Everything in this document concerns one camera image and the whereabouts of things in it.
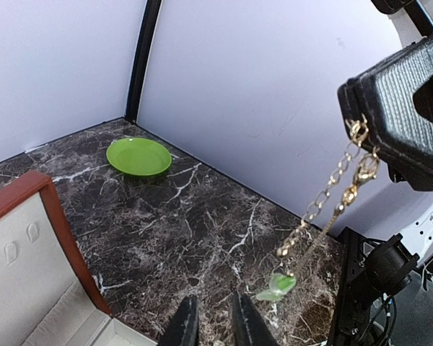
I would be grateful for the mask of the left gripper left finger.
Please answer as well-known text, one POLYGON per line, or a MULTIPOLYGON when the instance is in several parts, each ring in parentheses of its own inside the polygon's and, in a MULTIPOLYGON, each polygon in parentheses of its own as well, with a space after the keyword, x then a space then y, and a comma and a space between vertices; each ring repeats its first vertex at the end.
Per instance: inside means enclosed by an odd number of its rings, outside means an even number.
POLYGON ((198 345, 198 299, 195 295, 186 296, 181 301, 158 345, 198 345))

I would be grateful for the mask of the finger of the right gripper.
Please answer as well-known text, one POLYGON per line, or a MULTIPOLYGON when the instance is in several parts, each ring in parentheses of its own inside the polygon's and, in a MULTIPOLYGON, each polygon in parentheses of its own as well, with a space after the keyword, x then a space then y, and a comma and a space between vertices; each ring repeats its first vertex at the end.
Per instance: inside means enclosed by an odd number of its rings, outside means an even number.
POLYGON ((379 148, 393 182, 433 192, 433 35, 349 79, 338 101, 344 120, 366 117, 363 147, 379 148))

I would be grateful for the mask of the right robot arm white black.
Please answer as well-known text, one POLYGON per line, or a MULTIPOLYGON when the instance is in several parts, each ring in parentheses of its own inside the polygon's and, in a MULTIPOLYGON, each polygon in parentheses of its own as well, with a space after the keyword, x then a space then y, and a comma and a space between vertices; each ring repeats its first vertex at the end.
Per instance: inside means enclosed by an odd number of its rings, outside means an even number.
MULTIPOLYGON (((347 191, 351 200, 385 162, 393 182, 433 192, 433 34, 349 79, 338 90, 351 138, 367 152, 347 191)), ((342 234, 346 255, 329 345, 388 345, 397 321, 396 295, 427 261, 433 204, 387 240, 342 234)))

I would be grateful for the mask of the red jewelry box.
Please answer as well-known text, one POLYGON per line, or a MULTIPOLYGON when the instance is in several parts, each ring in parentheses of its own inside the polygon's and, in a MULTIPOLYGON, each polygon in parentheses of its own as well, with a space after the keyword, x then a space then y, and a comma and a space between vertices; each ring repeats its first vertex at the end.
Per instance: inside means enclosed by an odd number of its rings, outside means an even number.
POLYGON ((115 318, 79 251, 52 179, 0 189, 0 345, 150 345, 115 318))

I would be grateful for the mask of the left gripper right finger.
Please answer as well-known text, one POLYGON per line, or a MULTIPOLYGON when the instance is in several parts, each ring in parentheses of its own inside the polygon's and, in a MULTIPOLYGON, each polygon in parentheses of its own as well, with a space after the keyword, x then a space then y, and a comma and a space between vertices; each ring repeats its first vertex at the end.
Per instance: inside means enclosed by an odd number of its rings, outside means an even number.
POLYGON ((277 346, 250 297, 236 293, 232 299, 232 331, 237 346, 277 346))

